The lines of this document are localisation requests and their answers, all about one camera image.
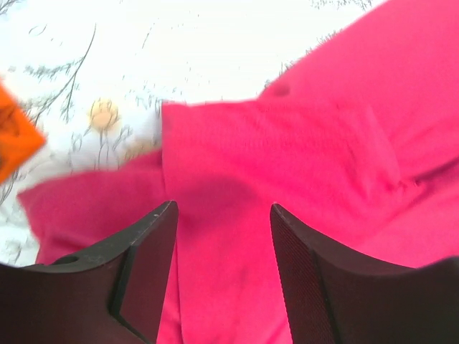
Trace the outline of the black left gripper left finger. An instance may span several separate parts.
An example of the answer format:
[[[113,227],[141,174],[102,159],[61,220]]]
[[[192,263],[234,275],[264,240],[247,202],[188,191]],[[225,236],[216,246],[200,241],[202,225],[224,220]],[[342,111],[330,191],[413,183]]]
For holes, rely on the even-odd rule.
[[[155,343],[178,207],[50,265],[1,266],[3,343]]]

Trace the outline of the pink t shirt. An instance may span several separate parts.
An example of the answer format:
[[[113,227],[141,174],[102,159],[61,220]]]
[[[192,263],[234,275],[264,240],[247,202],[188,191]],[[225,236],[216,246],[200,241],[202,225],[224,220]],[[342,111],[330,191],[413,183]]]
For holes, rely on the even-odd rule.
[[[456,1],[387,1],[257,99],[161,117],[160,150],[19,195],[44,264],[177,202],[160,343],[291,341],[274,203],[386,261],[458,253]]]

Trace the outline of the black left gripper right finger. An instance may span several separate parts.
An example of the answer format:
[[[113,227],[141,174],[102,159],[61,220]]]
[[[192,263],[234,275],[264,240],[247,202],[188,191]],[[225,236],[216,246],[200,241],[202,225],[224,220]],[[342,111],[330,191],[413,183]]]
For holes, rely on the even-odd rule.
[[[357,252],[280,205],[270,226],[294,343],[458,341],[458,258],[403,267]]]

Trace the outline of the folded orange t shirt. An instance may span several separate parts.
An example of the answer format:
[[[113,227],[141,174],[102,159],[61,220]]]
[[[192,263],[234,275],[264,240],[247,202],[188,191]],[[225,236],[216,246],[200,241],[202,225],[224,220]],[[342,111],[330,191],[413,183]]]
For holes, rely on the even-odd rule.
[[[1,75],[1,182],[28,161],[46,143]]]

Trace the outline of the floral patterned table mat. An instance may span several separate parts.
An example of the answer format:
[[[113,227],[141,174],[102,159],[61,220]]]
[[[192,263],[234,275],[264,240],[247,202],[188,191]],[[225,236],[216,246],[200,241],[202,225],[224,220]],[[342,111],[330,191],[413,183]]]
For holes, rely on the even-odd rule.
[[[160,141],[166,100],[258,95],[375,1],[3,1],[1,81],[47,137],[1,185],[1,262],[34,262],[16,195]]]

